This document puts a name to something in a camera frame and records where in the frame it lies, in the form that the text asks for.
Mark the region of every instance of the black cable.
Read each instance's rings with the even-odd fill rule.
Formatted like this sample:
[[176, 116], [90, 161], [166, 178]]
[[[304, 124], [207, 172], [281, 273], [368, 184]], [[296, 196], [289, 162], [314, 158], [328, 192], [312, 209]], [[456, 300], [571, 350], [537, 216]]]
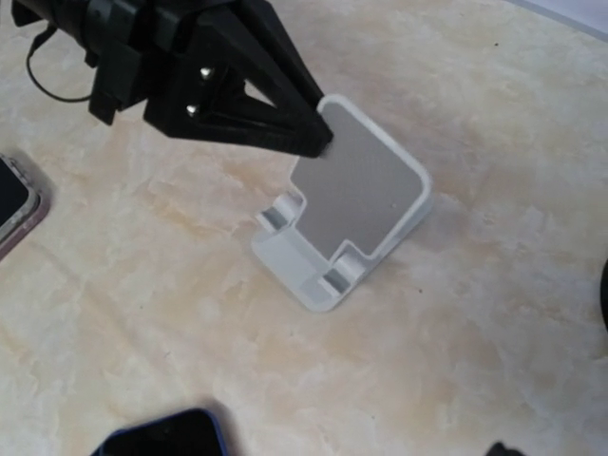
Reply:
[[38, 89], [41, 92], [43, 92], [45, 95], [49, 96], [53, 100], [57, 100], [58, 102], [62, 102], [62, 103], [88, 102], [91, 99], [90, 95], [88, 95], [86, 97], [82, 97], [82, 98], [64, 98], [64, 97], [60, 97], [58, 95], [55, 95], [54, 93], [49, 92], [38, 82], [38, 80], [34, 76], [34, 73], [31, 71], [30, 61], [31, 61], [31, 57], [34, 55], [34, 52], [36, 52], [36, 50], [38, 50], [38, 48], [41, 45], [46, 43], [48, 41], [48, 39], [55, 34], [56, 31], [57, 31], [57, 28], [55, 26], [53, 26], [52, 24], [48, 24], [47, 29], [45, 31], [43, 31], [42, 33], [40, 33], [39, 35], [37, 35], [34, 38], [34, 41], [31, 42], [31, 47], [29, 48], [29, 52], [28, 52], [28, 58], [26, 59], [26, 69], [28, 70], [28, 76], [31, 79], [31, 81], [34, 83], [34, 85], [36, 87], [38, 87]]

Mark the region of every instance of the table surface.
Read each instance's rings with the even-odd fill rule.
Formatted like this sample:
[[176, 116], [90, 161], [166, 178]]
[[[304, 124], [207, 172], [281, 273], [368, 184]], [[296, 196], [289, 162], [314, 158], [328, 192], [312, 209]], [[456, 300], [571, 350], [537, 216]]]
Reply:
[[[235, 456], [606, 454], [606, 44], [493, 0], [275, 0], [325, 91], [435, 179], [424, 224], [312, 314], [249, 247], [293, 158], [49, 100], [24, 70], [41, 26], [8, 7], [0, 138], [55, 195], [0, 264], [0, 453], [212, 404]], [[83, 58], [57, 36], [34, 68], [82, 95]]]
[[605, 0], [510, 0], [608, 41]]

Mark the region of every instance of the black object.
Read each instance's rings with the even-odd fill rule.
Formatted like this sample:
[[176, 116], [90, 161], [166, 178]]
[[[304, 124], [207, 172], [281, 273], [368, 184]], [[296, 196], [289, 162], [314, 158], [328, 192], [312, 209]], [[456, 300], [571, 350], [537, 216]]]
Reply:
[[13, 0], [12, 16], [85, 48], [97, 68], [89, 111], [106, 124], [147, 100], [144, 119], [171, 138], [305, 157], [333, 138], [316, 112], [323, 93], [266, 0]]
[[0, 227], [22, 209], [28, 199], [28, 188], [15, 176], [7, 164], [0, 160]]
[[485, 456], [523, 456], [517, 449], [508, 449], [503, 444], [495, 444]]
[[604, 273], [601, 277], [601, 285], [599, 286], [599, 303], [601, 305], [601, 314], [604, 317], [604, 325], [608, 331], [608, 262], [604, 266]]
[[227, 456], [218, 421], [194, 408], [110, 435], [91, 456]]

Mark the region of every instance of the black phone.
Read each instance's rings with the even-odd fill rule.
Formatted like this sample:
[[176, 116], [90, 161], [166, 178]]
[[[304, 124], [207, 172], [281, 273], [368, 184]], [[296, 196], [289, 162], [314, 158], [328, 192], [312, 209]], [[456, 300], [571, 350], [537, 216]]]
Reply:
[[0, 259], [48, 213], [48, 199], [15, 159], [0, 156]]
[[193, 408], [114, 432], [91, 456], [228, 456], [219, 422]]

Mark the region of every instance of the beige marble surface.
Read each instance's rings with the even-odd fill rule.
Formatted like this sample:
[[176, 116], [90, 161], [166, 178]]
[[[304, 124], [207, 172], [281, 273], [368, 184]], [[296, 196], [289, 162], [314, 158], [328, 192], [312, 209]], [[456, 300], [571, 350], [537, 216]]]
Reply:
[[[494, 0], [275, 0], [319, 83], [430, 171], [436, 206], [341, 307], [254, 259], [293, 160], [108, 128], [0, 27], [0, 138], [56, 187], [0, 264], [0, 454], [87, 455], [214, 399], [249, 455], [605, 455], [608, 46]], [[35, 57], [81, 95], [84, 55]]]

